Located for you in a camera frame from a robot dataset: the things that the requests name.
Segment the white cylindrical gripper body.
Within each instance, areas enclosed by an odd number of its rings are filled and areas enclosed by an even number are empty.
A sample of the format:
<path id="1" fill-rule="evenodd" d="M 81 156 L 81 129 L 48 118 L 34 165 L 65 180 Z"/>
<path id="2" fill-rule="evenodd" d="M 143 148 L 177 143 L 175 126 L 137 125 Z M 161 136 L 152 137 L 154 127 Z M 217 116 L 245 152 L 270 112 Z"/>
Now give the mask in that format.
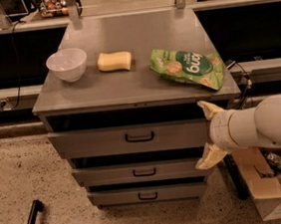
<path id="1" fill-rule="evenodd" d="M 210 121 L 210 139 L 219 148 L 223 150 L 238 149 L 239 145 L 232 139 L 229 131 L 230 119 L 234 115 L 233 110 L 217 112 Z"/>

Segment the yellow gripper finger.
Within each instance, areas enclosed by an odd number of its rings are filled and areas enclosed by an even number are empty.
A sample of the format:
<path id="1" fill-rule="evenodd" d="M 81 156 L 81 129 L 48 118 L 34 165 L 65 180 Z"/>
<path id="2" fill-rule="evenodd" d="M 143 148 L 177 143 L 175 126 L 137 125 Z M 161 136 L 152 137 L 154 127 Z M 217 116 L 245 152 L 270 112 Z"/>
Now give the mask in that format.
<path id="1" fill-rule="evenodd" d="M 223 108 L 209 102 L 198 101 L 197 105 L 202 108 L 205 118 L 208 120 L 212 120 L 218 112 L 223 112 Z"/>
<path id="2" fill-rule="evenodd" d="M 214 143 L 207 143 L 203 149 L 202 157 L 197 161 L 195 168 L 197 170 L 210 169 L 228 154 L 225 149 L 221 149 Z"/>

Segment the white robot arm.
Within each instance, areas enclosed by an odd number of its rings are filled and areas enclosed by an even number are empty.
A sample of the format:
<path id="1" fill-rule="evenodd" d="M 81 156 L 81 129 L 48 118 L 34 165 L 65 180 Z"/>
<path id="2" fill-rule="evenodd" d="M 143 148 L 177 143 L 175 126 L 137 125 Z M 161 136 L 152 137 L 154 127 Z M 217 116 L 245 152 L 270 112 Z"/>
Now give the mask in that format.
<path id="1" fill-rule="evenodd" d="M 196 169 L 210 169 L 238 148 L 281 148 L 281 95 L 273 95 L 245 110 L 224 110 L 204 101 L 197 104 L 210 126 L 209 142 L 205 143 Z"/>

